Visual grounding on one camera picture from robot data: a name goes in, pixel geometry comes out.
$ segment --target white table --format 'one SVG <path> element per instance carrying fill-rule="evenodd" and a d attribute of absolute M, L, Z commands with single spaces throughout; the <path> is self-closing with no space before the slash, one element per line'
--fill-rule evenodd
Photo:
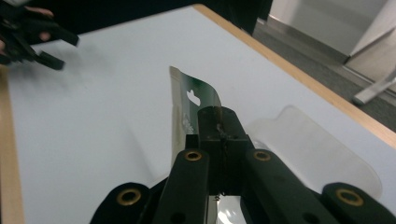
<path fill-rule="evenodd" d="M 35 63 L 2 70 L 4 224 L 89 223 L 117 185 L 166 176 L 171 65 L 210 83 L 243 125 L 299 107 L 370 163 L 383 185 L 379 201 L 396 214 L 396 135 L 207 8 L 80 38 L 77 49 L 37 47 L 65 60 L 62 72 Z"/>

